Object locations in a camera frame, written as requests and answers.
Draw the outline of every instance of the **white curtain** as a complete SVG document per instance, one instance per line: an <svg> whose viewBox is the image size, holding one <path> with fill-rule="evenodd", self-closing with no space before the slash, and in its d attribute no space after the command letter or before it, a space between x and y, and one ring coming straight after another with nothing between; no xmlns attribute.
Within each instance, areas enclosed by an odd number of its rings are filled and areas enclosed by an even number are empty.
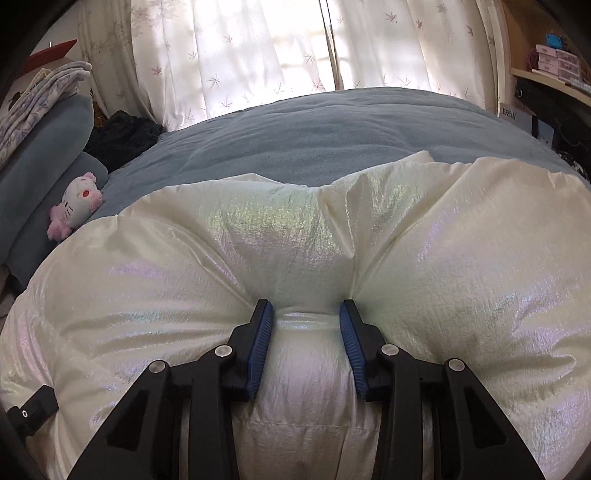
<svg viewBox="0 0 591 480"><path fill-rule="evenodd" d="M78 42L92 64L93 98L107 116L117 110L154 119L138 89L131 45L131 0L80 0Z"/></svg>
<svg viewBox="0 0 591 480"><path fill-rule="evenodd" d="M318 0L132 0L140 89L176 130L334 90Z"/></svg>
<svg viewBox="0 0 591 480"><path fill-rule="evenodd" d="M430 90L496 113L507 75L499 9L500 0L131 0L139 89L168 130L356 87Z"/></svg>
<svg viewBox="0 0 591 480"><path fill-rule="evenodd" d="M493 0L327 0L344 88L407 87L496 113Z"/></svg>

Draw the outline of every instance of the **stacked boxes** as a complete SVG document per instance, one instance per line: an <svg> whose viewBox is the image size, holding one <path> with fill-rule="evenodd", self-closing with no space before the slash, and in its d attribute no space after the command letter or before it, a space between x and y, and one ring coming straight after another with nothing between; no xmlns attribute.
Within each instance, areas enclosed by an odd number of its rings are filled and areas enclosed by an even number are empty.
<svg viewBox="0 0 591 480"><path fill-rule="evenodd" d="M581 65L576 55L545 45L536 45L538 70L557 80L571 82L581 79Z"/></svg>

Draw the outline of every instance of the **folded blanket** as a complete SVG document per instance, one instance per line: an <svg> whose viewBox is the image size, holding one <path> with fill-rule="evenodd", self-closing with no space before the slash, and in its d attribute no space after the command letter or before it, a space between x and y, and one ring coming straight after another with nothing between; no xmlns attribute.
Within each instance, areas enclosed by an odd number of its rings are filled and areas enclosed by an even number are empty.
<svg viewBox="0 0 591 480"><path fill-rule="evenodd" d="M78 92L79 83L90 75L92 66L73 61L55 70L42 69L8 114L0 120L0 170L37 122L59 100Z"/></svg>

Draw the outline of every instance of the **blue cushion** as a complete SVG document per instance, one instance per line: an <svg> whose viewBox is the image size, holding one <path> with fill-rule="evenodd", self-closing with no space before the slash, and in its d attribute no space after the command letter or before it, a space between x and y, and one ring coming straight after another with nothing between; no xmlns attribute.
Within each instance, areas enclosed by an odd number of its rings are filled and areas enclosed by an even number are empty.
<svg viewBox="0 0 591 480"><path fill-rule="evenodd" d="M89 97L55 104L0 171L0 264L33 210L84 149L93 123Z"/></svg>
<svg viewBox="0 0 591 480"><path fill-rule="evenodd" d="M76 161L59 178L18 233L8 253L7 264L12 275L20 282L21 287L27 286L37 267L57 245L56 242L47 238L49 210L61 202L61 197L70 182L76 177L81 177L87 171L95 174L96 187L99 190L105 186L109 178L107 168L92 155L86 152L80 153Z"/></svg>

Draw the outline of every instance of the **hello kitty plush toy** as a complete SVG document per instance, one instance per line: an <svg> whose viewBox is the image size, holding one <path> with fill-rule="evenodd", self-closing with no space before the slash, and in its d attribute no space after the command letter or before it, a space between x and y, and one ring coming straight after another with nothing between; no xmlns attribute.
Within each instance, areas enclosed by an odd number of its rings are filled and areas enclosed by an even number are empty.
<svg viewBox="0 0 591 480"><path fill-rule="evenodd" d="M103 195L96 188L96 177L88 172L70 182L61 203L51 207L49 240L68 238L103 204Z"/></svg>

